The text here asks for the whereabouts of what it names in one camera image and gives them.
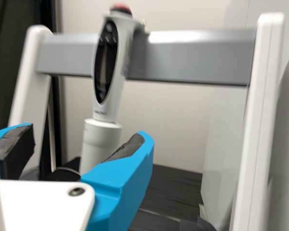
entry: black surface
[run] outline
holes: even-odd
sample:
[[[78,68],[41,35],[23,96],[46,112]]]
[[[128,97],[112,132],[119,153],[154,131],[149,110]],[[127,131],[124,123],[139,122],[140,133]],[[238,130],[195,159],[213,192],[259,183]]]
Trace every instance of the black surface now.
[[[104,162],[122,159],[124,157],[129,157],[133,155],[137,149],[144,143],[144,138],[138,133],[134,134],[129,141],[122,144],[110,157],[108,157]]]
[[[141,208],[167,216],[196,221],[202,174],[154,165]]]
[[[199,216],[202,174],[153,165],[153,174],[130,231],[193,230]]]
[[[139,210],[131,224],[130,231],[179,231],[180,222],[165,216]]]

